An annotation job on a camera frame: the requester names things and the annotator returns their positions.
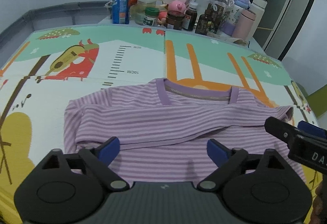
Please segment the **white water bottle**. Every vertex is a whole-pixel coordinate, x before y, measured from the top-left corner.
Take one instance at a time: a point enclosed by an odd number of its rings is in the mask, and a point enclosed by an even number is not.
[[[249,10],[254,12],[257,16],[252,25],[249,35],[246,38],[246,41],[249,41],[253,37],[253,34],[255,33],[255,31],[261,21],[262,16],[264,15],[264,9],[265,9],[266,5],[267,5],[267,1],[265,1],[265,0],[253,0]]]

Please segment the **purple striped shirt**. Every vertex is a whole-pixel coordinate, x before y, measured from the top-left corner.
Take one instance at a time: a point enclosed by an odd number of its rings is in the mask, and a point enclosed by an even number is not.
[[[71,100],[65,111],[64,146],[66,153],[73,153],[116,136],[121,151],[109,168],[130,184],[197,184],[217,168],[206,151],[208,139],[214,138],[253,154],[274,148],[304,180],[301,165],[287,158],[287,145],[264,129],[268,117],[290,119],[292,112],[291,106],[269,108],[238,87],[220,92],[154,79]]]

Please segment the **foam play mat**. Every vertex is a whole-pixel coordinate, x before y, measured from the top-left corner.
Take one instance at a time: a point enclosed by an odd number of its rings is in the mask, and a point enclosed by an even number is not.
[[[69,100],[163,77],[199,89],[242,87],[268,107],[293,105],[290,124],[305,120],[317,125],[281,62],[249,49],[176,31],[115,25],[37,31],[0,70],[0,212],[4,220],[21,223],[13,202],[15,190],[51,149],[63,149]],[[304,171],[315,196],[322,176],[308,168]]]

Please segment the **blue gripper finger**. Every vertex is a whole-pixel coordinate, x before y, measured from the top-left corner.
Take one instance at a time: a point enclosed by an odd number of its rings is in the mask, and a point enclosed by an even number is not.
[[[207,154],[217,167],[221,167],[231,157],[232,151],[215,139],[210,139],[207,142]]]
[[[117,137],[111,137],[106,142],[95,149],[95,156],[99,161],[109,166],[110,163],[117,157],[120,151],[120,142]]]
[[[298,124],[298,128],[308,134],[326,139],[326,130],[325,129],[319,128],[319,127],[312,125],[310,123],[307,123],[305,121],[300,121]]]

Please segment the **cartoon bird print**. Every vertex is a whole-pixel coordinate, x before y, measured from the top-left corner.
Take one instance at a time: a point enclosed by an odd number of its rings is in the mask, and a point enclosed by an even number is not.
[[[300,99],[301,103],[302,103],[302,107],[304,107],[305,104],[308,104],[308,102],[306,101],[305,97],[303,96],[302,92],[300,91],[298,85],[291,80],[291,84],[295,90],[295,94],[297,95],[297,97]]]
[[[309,106],[308,104],[305,104],[305,110],[306,110],[308,113],[312,112],[312,110],[311,110],[311,108],[310,108],[310,106]]]
[[[51,65],[50,70],[45,74],[45,79],[63,79],[68,77],[86,78],[99,53],[99,44],[87,40],[86,45],[80,41],[65,50]],[[59,72],[56,75],[49,76],[51,72]]]

